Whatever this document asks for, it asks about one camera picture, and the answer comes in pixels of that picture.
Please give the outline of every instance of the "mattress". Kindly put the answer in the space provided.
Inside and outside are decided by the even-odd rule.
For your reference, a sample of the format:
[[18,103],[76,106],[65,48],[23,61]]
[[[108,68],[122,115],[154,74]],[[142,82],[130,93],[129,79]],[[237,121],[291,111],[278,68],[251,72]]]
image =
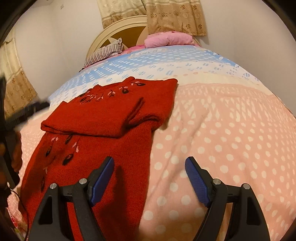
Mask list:
[[[206,208],[198,202],[186,175],[188,156],[194,156],[213,178],[225,184],[250,184],[271,240],[279,240],[296,217],[295,118],[248,71],[197,46],[124,53],[84,69],[63,84],[49,97],[50,108],[21,130],[21,180],[44,134],[41,121],[62,101],[68,102],[97,84],[120,82],[128,76],[176,78],[179,84],[172,115],[154,134],[149,188],[137,240],[194,238]],[[8,201],[15,223],[24,227],[17,197],[13,194]],[[228,205],[218,240],[224,240],[230,212]]]

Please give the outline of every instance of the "hand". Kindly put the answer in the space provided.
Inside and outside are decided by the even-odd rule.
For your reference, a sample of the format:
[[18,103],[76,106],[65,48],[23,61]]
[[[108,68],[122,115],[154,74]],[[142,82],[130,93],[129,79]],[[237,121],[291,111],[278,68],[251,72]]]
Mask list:
[[[17,142],[15,145],[15,149],[13,151],[13,159],[11,160],[11,166],[15,172],[18,172],[22,167],[22,142],[21,142],[21,133],[16,132]],[[3,156],[5,153],[5,145],[3,143],[0,144],[0,155]],[[6,176],[2,170],[0,170],[0,186],[5,186],[7,183]]]

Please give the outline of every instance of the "silver screw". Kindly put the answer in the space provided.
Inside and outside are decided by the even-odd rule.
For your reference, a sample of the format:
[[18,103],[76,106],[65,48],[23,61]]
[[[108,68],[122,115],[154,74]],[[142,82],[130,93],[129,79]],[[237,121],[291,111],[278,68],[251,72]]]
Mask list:
[[247,190],[251,188],[250,185],[247,183],[244,183],[242,186],[244,187],[244,189],[247,189]]
[[213,183],[216,184],[216,185],[220,185],[220,184],[221,184],[221,180],[218,179],[218,178],[215,178],[215,179],[213,180]]
[[82,179],[79,180],[80,184],[86,184],[86,182],[87,182],[86,178],[82,178]]
[[56,187],[57,187],[57,184],[56,183],[52,183],[52,184],[50,184],[50,189],[55,189]]

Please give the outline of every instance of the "striped pillow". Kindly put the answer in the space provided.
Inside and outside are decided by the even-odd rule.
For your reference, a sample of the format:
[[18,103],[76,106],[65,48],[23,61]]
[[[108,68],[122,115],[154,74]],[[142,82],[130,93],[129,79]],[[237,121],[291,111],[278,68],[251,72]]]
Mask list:
[[112,42],[111,44],[98,49],[91,56],[89,56],[85,61],[83,68],[86,68],[108,57],[114,56],[116,54],[120,54],[122,53],[122,50],[123,50],[122,39],[119,38],[118,40]]

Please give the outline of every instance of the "white wall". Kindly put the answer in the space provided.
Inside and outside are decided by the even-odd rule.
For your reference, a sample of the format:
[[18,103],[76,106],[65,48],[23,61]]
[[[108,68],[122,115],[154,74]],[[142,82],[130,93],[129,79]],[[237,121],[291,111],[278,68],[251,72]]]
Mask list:
[[46,98],[71,74],[52,25],[50,6],[34,7],[16,23],[16,46],[24,71],[40,98]]
[[83,68],[88,49],[102,30],[96,0],[35,4],[21,16],[16,23],[17,50],[40,98],[48,97]]
[[203,47],[252,73],[296,115],[296,42],[262,0],[200,0],[208,36]]

